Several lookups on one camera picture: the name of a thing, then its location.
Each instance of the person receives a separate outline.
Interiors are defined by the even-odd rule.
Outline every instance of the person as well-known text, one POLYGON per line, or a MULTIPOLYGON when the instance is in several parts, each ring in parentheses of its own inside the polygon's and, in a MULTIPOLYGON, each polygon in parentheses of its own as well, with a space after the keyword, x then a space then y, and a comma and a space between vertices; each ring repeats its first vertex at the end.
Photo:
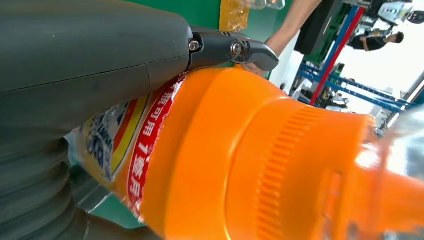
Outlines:
MULTIPOLYGON (((265 42, 277 56, 283 53, 289 42, 295 37, 309 16, 314 12, 322 0, 293 0, 287 17, 281 27, 265 42)), ((242 66, 246 71, 263 76, 264 71, 255 64, 242 66)))
POLYGON ((404 40, 404 34, 398 32, 388 37, 383 36, 366 36, 364 34, 355 36, 353 40, 348 44, 355 50, 364 50, 365 52, 371 52, 384 48, 388 43, 400 44, 404 40))

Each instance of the blue metal frame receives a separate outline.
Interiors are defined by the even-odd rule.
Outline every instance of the blue metal frame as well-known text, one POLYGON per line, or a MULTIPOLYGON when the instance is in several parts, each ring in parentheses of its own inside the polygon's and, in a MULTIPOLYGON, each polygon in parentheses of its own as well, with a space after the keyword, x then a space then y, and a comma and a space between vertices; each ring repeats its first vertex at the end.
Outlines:
POLYGON ((359 10, 359 7, 357 7, 357 6, 352 6, 352 8, 350 9, 350 12, 347 15, 346 21, 344 21, 344 24, 341 27, 337 38, 335 39, 335 43, 334 43, 333 47, 331 48, 331 51, 328 55, 328 58, 325 61, 324 66, 322 67, 322 71, 320 71, 319 79, 323 78, 324 73, 326 72, 327 68, 330 65, 329 60, 331 60, 334 57, 334 55, 336 54, 336 51, 339 48, 340 43, 342 42, 343 37, 345 36, 346 32, 348 31, 348 28, 351 25, 352 21, 354 20, 355 15, 356 15, 358 10, 359 10))
MULTIPOLYGON (((311 67, 311 66, 308 66, 306 64, 301 64, 297 75, 300 76, 300 77, 303 77, 303 78, 306 78, 306 79, 309 79, 311 81, 319 83, 320 82, 320 76, 319 76, 320 72, 321 71, 319 69, 315 68, 315 67, 311 67)), ((394 97, 394 96, 392 96, 392 95, 390 95, 386 92, 383 92, 381 90, 378 90, 378 89, 375 89, 375 88, 372 88, 372 87, 368 87, 368 86, 359 84, 357 82, 353 82, 349 79, 339 77, 338 75, 335 75, 335 74, 331 74, 330 78, 334 79, 336 81, 346 83, 346 86, 353 86, 353 87, 356 87, 358 89, 367 91, 368 93, 377 95, 378 98, 374 98, 374 97, 370 97, 370 96, 360 94, 360 93, 355 92, 353 90, 349 90, 349 89, 346 89, 345 87, 341 87, 337 84, 334 84, 330 81, 325 82, 325 85, 327 87, 333 88, 336 91, 341 91, 341 92, 350 94, 352 96, 358 97, 362 100, 365 100, 369 103, 380 106, 384 109, 390 110, 394 113, 400 113, 400 112, 403 112, 404 110, 407 110, 407 109, 410 109, 410 108, 416 106, 416 104, 407 102, 404 99, 396 98, 396 97, 394 97)))

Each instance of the human hand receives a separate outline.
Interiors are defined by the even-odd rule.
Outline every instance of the human hand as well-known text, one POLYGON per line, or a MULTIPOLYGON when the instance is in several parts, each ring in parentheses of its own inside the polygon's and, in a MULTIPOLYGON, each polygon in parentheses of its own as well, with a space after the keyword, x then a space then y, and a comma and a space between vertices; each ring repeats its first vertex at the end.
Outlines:
POLYGON ((244 65, 241 65, 241 67, 244 70, 251 72, 251 73, 254 73, 254 74, 261 76, 261 77, 263 77, 264 74, 265 74, 265 72, 262 71, 261 69, 259 69, 259 67, 257 67, 254 63, 244 64, 244 65))

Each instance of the human arm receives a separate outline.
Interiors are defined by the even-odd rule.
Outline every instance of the human arm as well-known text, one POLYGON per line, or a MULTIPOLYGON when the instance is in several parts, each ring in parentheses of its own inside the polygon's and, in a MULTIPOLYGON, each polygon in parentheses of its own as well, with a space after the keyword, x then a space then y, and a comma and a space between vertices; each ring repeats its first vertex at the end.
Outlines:
MULTIPOLYGON (((277 56, 286 48, 287 44, 295 37, 303 24, 318 7, 322 0, 293 0, 287 17, 281 27, 267 41, 266 44, 275 52, 277 56)), ((242 66, 245 70, 263 75, 264 72, 253 63, 242 66)))
POLYGON ((360 38, 360 40, 362 41, 363 49, 365 50, 365 52, 369 52, 370 49, 368 48, 367 38, 363 36, 360 38))

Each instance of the clear plastic bag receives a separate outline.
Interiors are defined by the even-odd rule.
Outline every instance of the clear plastic bag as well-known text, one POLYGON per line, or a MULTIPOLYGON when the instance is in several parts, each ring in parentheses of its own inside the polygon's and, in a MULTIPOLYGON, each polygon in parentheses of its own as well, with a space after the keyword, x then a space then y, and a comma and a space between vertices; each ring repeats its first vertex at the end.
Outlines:
POLYGON ((285 0, 240 0, 243 6, 246 6, 250 9, 261 10, 264 8, 272 8, 281 10, 285 7, 285 0))

